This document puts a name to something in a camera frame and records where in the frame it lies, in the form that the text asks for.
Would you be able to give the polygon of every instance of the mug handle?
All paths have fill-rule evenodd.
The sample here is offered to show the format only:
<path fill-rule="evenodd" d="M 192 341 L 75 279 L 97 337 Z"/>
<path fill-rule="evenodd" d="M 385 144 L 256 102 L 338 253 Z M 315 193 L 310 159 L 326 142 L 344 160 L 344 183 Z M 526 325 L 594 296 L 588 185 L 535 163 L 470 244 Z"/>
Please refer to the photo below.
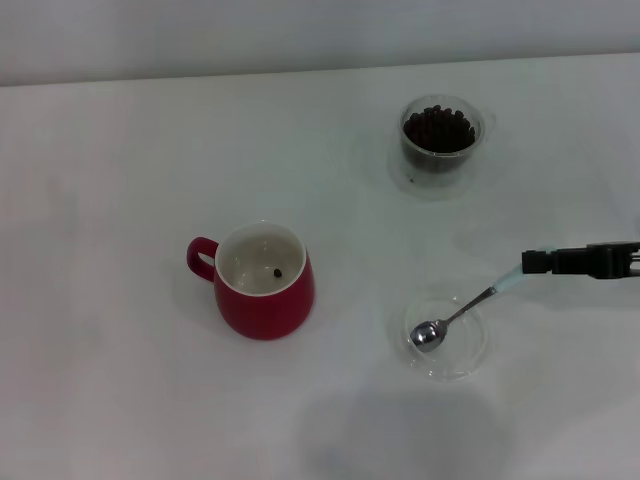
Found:
<path fill-rule="evenodd" d="M 213 282 L 213 274 L 216 271 L 216 267 L 202 260 L 200 254 L 215 258 L 216 250 L 218 250 L 218 243 L 213 240 L 204 237 L 193 239 L 187 247 L 187 265 L 199 277 Z"/>

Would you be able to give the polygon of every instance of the white wall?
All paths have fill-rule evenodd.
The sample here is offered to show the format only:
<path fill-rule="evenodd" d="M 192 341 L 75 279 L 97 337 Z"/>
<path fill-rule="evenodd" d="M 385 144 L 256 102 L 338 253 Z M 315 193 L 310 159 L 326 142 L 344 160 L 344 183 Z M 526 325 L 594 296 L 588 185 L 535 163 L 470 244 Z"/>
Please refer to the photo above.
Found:
<path fill-rule="evenodd" d="M 0 0 L 0 85 L 632 50 L 639 0 Z"/>

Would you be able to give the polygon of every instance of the small glass plate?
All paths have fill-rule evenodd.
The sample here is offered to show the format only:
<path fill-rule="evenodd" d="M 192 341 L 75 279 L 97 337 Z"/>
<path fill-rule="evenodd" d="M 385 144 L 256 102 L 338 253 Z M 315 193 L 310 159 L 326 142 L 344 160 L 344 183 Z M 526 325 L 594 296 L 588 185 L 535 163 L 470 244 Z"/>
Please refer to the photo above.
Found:
<path fill-rule="evenodd" d="M 463 305 L 455 295 L 418 294 L 391 319 L 389 333 L 394 349 L 411 367 L 427 377 L 447 381 L 474 372 L 489 352 L 489 330 L 476 308 L 449 325 L 444 341 L 429 353 L 420 352 L 409 338 L 414 327 L 426 320 L 446 319 Z"/>

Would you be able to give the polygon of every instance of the red mug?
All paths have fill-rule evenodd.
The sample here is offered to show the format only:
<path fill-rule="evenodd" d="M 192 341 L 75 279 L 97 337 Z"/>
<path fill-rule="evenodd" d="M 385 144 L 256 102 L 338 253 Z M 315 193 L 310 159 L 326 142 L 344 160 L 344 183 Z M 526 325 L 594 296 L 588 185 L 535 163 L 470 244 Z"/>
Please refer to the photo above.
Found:
<path fill-rule="evenodd" d="M 213 265 L 200 255 L 213 258 Z M 198 237 L 187 248 L 187 265 L 213 282 L 220 313 L 249 338 L 284 337 L 304 322 L 313 306 L 307 249 L 300 237 L 280 225 L 246 225 L 220 244 Z"/>

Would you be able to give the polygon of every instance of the spoon handle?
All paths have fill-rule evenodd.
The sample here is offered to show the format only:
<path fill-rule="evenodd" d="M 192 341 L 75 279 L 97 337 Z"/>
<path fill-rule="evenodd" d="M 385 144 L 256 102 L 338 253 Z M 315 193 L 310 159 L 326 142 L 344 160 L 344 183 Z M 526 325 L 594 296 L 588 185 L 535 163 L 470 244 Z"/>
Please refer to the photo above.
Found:
<path fill-rule="evenodd" d="M 468 312 L 480 302 L 484 302 L 487 298 L 492 297 L 496 293 L 502 293 L 505 290 L 508 290 L 509 288 L 513 287 L 516 283 L 522 280 L 522 278 L 523 278 L 522 265 L 518 265 L 509 273 L 506 273 L 505 275 L 500 277 L 492 286 L 487 288 L 484 292 L 482 292 L 476 298 L 471 300 L 464 307 L 462 307 L 456 313 L 451 315 L 448 319 L 443 320 L 443 322 L 446 323 L 447 325 L 450 324 L 460 315 L 463 315 L 464 313 Z"/>
<path fill-rule="evenodd" d="M 498 293 L 498 290 L 496 290 L 496 288 L 492 285 L 491 287 L 487 288 L 484 292 L 482 292 L 480 295 L 478 295 L 476 298 L 474 298 L 473 300 L 471 300 L 469 303 L 467 303 L 464 307 L 462 307 L 460 310 L 458 310 L 456 313 L 454 313 L 453 315 L 451 315 L 449 318 L 447 318 L 446 320 L 443 320 L 443 323 L 446 323 L 447 325 L 449 325 L 451 322 L 453 322 L 456 318 L 458 318 L 459 316 L 467 313 L 469 310 L 471 310 L 473 307 L 475 307 L 477 304 L 479 304 L 480 302 L 485 301 L 487 298 L 492 297 L 493 295 L 495 295 L 496 293 Z"/>

